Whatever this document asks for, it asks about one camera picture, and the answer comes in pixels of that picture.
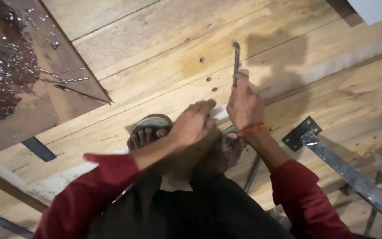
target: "foot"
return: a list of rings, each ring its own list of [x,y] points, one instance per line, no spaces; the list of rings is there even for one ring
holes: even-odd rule
[[[141,129],[137,133],[133,133],[126,144],[130,151],[134,151],[165,137],[168,133],[167,129],[164,128],[157,130],[155,135],[152,128]]]
[[[244,150],[244,141],[235,132],[229,132],[215,144],[197,166],[197,174],[220,174],[235,166]]]

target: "person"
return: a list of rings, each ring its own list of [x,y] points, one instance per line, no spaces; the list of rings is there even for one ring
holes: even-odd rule
[[[352,238],[317,186],[319,178],[293,160],[263,127],[264,102],[237,73],[227,112],[237,132],[222,135],[197,166],[193,191],[160,190],[152,165],[204,138],[216,126],[215,101],[190,105],[172,129],[141,128],[126,155],[84,157],[99,164],[72,181],[42,215],[34,238]],[[273,201],[292,227],[286,230],[224,172],[248,143],[271,175]]]

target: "red sleeve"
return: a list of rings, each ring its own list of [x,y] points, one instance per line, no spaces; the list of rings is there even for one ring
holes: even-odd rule
[[[308,168],[290,160],[272,172],[271,180],[274,203],[282,204],[297,239],[352,238]]]
[[[84,157],[99,166],[72,181],[54,198],[42,215],[34,239],[83,238],[93,217],[113,202],[138,173],[130,155]]]

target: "wet surface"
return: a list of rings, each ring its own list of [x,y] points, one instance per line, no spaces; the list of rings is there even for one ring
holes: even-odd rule
[[[14,113],[20,93],[32,94],[39,79],[36,55],[21,16],[0,1],[0,120]]]

